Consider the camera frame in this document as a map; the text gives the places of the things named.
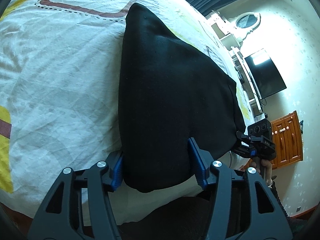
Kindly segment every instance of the metal screw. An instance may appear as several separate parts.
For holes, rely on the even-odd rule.
[[[249,167],[248,168],[248,172],[251,173],[251,174],[255,174],[257,172],[257,170],[253,167]]]
[[[98,166],[99,168],[105,167],[106,165],[107,165],[107,163],[104,162],[104,161],[101,161],[101,162],[98,162],[98,163],[97,163],[97,166]]]
[[[219,162],[219,161],[214,161],[214,162],[212,162],[212,165],[215,166],[215,167],[221,167],[222,163]]]
[[[71,169],[70,168],[65,168],[64,170],[63,170],[63,173],[64,174],[69,174],[71,172]]]

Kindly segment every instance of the wooden baseboard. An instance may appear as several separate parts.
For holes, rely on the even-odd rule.
[[[318,206],[310,208],[301,214],[293,216],[292,218],[299,218],[299,219],[308,220],[311,217],[311,215],[313,214],[313,212],[316,210],[317,207]]]

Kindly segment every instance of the white bed sheet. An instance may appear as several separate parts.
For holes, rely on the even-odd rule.
[[[11,124],[10,139],[0,135],[0,202],[9,208],[34,217],[64,167],[89,168],[121,147],[121,49],[134,2],[231,76],[245,123],[254,122],[227,50],[185,0],[12,0],[0,19],[0,119]],[[246,162],[233,155],[232,168]],[[122,224],[200,191],[194,177],[147,194],[122,183],[110,201]]]

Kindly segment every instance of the purple stripe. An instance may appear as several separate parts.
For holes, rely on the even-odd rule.
[[[10,139],[11,124],[0,119],[0,135]]]

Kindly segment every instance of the flat screen tv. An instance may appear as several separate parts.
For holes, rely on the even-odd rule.
[[[264,49],[246,57],[245,61],[249,66],[252,78],[254,78],[254,85],[260,92],[261,99],[287,88],[276,65]]]

